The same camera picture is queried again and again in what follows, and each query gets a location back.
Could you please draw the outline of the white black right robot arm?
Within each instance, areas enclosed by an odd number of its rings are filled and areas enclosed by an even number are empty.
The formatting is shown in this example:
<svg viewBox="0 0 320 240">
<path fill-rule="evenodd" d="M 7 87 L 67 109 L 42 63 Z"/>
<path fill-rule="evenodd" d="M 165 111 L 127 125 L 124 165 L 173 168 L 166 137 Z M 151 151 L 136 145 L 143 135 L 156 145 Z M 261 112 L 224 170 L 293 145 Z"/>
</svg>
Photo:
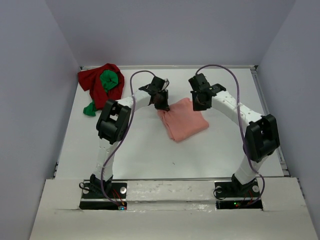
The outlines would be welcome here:
<svg viewBox="0 0 320 240">
<path fill-rule="evenodd" d="M 210 85 L 202 73 L 188 82 L 194 111 L 214 108 L 239 127 L 244 157 L 226 190 L 242 196 L 253 185 L 262 164 L 280 146 L 277 120 L 272 114 L 262 115 L 243 105 L 221 84 Z"/>
</svg>

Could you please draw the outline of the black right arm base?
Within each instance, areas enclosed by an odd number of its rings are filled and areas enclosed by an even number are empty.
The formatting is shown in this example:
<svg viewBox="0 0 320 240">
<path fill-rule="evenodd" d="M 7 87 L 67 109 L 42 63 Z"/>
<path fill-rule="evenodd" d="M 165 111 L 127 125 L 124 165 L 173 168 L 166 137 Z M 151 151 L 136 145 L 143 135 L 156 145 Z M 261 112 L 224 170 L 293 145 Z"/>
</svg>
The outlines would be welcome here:
<svg viewBox="0 0 320 240">
<path fill-rule="evenodd" d="M 242 190 L 232 188 L 231 181 L 215 182 L 213 196 L 216 199 L 217 210 L 263 209 L 262 200 L 258 200 L 260 188 L 257 180 Z"/>
</svg>

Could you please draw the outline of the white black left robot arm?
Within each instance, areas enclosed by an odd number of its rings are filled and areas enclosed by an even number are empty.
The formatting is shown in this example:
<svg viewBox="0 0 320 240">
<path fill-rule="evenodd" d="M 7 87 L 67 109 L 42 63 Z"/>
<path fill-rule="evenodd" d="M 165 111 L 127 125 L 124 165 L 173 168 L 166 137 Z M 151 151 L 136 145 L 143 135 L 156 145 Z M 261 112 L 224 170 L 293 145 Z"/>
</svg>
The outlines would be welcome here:
<svg viewBox="0 0 320 240">
<path fill-rule="evenodd" d="M 131 96 L 120 100 L 109 99 L 105 103 L 96 124 L 99 137 L 97 163 L 89 179 L 97 196 L 104 198 L 110 194 L 115 153 L 131 127 L 134 113 L 150 105 L 154 105 L 156 110 L 170 110 L 169 84 L 169 80 L 154 76 L 151 83 L 132 92 Z"/>
</svg>

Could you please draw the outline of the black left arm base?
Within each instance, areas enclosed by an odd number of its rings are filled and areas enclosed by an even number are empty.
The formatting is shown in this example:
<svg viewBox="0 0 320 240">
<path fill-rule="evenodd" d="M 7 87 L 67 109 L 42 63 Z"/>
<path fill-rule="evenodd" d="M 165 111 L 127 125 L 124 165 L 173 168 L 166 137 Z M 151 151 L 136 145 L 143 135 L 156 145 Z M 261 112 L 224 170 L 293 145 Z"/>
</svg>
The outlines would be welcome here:
<svg viewBox="0 0 320 240">
<path fill-rule="evenodd" d="M 112 182 L 110 190 L 105 190 L 108 198 L 101 192 L 101 189 L 92 186 L 89 181 L 80 182 L 78 186 L 81 189 L 79 202 L 81 210 L 127 210 L 128 183 L 125 181 Z"/>
</svg>

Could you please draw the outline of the pink t shirt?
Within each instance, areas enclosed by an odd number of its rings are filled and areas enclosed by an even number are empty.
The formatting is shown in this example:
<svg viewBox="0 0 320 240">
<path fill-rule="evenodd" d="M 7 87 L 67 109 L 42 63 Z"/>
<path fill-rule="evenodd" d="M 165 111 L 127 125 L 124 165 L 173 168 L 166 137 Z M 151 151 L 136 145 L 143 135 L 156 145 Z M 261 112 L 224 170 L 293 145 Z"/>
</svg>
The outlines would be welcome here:
<svg viewBox="0 0 320 240">
<path fill-rule="evenodd" d="M 169 106 L 169 111 L 158 110 L 157 114 L 162 121 L 170 139 L 176 143 L 182 142 L 209 127 L 200 111 L 193 111 L 193 102 L 183 98 Z"/>
</svg>

